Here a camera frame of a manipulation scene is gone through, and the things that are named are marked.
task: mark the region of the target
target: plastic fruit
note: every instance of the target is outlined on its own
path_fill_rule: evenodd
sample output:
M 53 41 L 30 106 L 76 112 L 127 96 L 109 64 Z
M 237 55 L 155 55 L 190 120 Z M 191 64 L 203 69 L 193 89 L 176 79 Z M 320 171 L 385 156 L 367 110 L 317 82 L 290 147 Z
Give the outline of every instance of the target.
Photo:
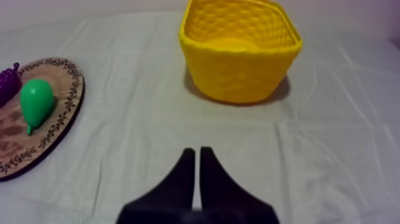
M 22 114 L 28 124 L 27 134 L 39 127 L 49 114 L 54 103 L 53 90 L 43 79 L 28 81 L 21 91 Z
M 14 69 L 6 69 L 0 73 L 0 107 L 13 98 L 21 88 L 21 80 L 17 74 L 19 66 L 19 63 L 15 63 Z

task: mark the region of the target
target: basket rim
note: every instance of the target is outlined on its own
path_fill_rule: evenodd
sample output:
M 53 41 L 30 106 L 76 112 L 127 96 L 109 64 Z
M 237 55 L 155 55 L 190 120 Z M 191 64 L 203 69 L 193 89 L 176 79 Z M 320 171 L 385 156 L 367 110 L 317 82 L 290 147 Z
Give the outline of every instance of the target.
M 302 49 L 303 46 L 303 41 L 298 34 L 297 30 L 295 29 L 294 25 L 292 24 L 291 20 L 289 19 L 288 15 L 285 13 L 284 9 L 276 2 L 271 2 L 271 1 L 265 1 L 265 0 L 246 0 L 246 1 L 251 1 L 251 2 L 256 2 L 258 4 L 265 4 L 266 6 L 272 8 L 275 10 L 281 18 L 283 19 L 283 22 L 287 27 L 289 28 L 290 34 L 292 35 L 293 39 L 295 40 L 295 44 L 291 46 L 285 46 L 281 48 L 267 48 L 267 49 L 227 49 L 227 48 L 219 48 L 215 47 L 214 45 L 210 45 L 207 43 L 195 41 L 185 34 L 185 25 L 186 25 L 186 20 L 188 19 L 188 15 L 190 13 L 190 9 L 192 8 L 192 3 L 195 0 L 189 0 L 185 14 L 183 16 L 183 20 L 180 26 L 179 30 L 179 41 L 181 44 L 185 44 L 188 46 L 191 46 L 196 49 L 201 49 L 204 51 L 212 51 L 212 52 L 218 52 L 218 53 L 229 53 L 229 54 L 250 54 L 250 55 L 271 55 L 271 54 L 288 54 L 288 53 L 297 53 Z

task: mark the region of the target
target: decorative border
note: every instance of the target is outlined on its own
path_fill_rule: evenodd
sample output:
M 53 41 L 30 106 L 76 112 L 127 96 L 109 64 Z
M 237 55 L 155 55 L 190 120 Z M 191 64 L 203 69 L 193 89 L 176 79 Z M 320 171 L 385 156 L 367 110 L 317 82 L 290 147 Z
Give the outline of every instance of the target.
M 47 135 L 40 140 L 39 145 L 26 149 L 24 153 L 14 156 L 7 163 L 0 161 L 0 173 L 7 174 L 9 169 L 18 166 L 25 159 L 32 157 L 32 154 L 37 152 L 37 148 L 45 149 L 47 144 L 51 142 L 52 137 L 54 137 L 54 133 L 60 131 L 60 127 L 66 124 L 65 120 L 67 118 L 67 113 L 70 113 L 72 108 L 77 106 L 74 104 L 73 100 L 78 97 L 78 87 L 82 86 L 82 83 L 79 79 L 79 77 L 82 77 L 82 73 L 78 70 L 77 66 L 68 59 L 46 58 L 24 66 L 18 71 L 18 75 L 21 77 L 23 73 L 31 71 L 41 65 L 50 65 L 55 67 L 63 66 L 63 69 L 67 70 L 67 73 L 72 75 L 72 87 L 70 88 L 69 96 L 64 103 L 66 111 L 58 115 L 57 123 L 51 126 L 50 130 L 47 132 Z

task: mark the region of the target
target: white fabric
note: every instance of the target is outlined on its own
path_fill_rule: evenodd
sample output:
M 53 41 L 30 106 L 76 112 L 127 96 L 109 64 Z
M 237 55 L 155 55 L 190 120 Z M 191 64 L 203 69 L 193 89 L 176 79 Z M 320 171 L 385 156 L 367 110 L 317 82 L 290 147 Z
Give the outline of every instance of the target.
M 296 24 L 304 49 L 287 91 L 235 107 L 193 90 L 177 40 L 181 18 L 123 14 L 0 34 L 0 67 L 66 57 L 86 81 L 67 137 L 33 170 L 0 183 L 2 224 L 114 223 L 182 149 L 203 145 L 284 224 L 400 222 L 394 46 Z

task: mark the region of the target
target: purple grapes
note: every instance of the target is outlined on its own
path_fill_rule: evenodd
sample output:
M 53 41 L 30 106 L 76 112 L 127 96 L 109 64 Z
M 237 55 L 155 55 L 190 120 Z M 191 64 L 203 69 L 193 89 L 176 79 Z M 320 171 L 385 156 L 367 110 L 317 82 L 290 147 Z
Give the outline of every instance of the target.
M 0 73 L 0 107 L 4 106 L 21 88 L 21 80 L 17 71 L 19 63 L 14 63 L 14 69 L 6 69 Z

